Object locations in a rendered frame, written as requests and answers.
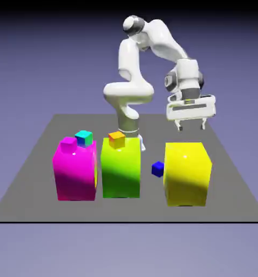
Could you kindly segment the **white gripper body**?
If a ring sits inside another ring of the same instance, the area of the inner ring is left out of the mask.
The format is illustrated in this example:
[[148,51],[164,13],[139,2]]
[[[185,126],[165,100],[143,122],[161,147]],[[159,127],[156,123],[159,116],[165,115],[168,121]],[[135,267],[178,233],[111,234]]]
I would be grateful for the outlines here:
[[214,95],[202,95],[200,98],[172,101],[168,103],[166,116],[168,120],[191,120],[209,118],[216,114]]

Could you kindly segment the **small blue cube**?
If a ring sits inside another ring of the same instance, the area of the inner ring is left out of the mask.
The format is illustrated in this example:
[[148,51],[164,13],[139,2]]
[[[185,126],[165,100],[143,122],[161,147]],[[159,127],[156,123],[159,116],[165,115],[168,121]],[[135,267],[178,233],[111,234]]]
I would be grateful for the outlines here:
[[164,163],[157,161],[151,166],[151,173],[157,177],[162,177],[164,173]]

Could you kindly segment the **small orange cube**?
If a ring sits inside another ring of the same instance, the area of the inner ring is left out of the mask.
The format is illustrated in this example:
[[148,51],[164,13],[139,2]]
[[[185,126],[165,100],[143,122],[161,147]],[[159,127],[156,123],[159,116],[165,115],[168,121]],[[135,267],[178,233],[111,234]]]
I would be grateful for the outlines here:
[[125,135],[121,131],[115,131],[108,134],[109,145],[114,149],[125,147]]

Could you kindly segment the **small cyan cube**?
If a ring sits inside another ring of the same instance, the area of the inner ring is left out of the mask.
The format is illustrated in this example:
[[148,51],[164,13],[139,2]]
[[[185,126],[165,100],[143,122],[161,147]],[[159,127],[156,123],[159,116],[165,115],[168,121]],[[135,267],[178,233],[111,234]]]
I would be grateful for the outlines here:
[[88,147],[93,143],[93,134],[87,130],[80,130],[75,134],[77,145],[80,147]]

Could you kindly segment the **small magenta cube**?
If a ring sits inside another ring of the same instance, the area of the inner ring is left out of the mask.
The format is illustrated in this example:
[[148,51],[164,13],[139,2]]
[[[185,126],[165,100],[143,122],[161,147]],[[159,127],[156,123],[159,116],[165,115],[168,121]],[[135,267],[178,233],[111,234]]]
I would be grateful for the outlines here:
[[60,148],[63,153],[74,153],[77,149],[77,139],[75,137],[65,137],[60,142]]

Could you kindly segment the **large yellow box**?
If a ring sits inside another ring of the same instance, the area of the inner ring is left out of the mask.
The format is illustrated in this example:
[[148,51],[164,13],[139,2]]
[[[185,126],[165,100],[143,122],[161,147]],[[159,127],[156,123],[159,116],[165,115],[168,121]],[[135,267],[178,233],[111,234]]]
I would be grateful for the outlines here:
[[212,161],[201,142],[167,142],[163,185],[168,206],[205,206]]

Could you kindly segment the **large lime green box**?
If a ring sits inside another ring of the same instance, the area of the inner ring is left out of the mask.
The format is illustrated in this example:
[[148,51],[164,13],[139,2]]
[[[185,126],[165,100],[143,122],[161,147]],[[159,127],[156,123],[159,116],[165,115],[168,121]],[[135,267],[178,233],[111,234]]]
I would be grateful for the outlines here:
[[125,146],[113,148],[108,138],[101,150],[102,195],[104,198],[139,198],[141,147],[139,138],[126,138]]

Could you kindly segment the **large magenta box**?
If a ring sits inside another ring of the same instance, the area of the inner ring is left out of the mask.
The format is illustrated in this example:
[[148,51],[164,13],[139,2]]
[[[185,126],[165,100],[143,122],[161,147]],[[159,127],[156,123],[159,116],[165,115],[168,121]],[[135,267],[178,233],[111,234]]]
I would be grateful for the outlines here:
[[86,148],[77,146],[72,154],[63,153],[59,143],[52,165],[58,200],[95,200],[98,176],[95,140]]

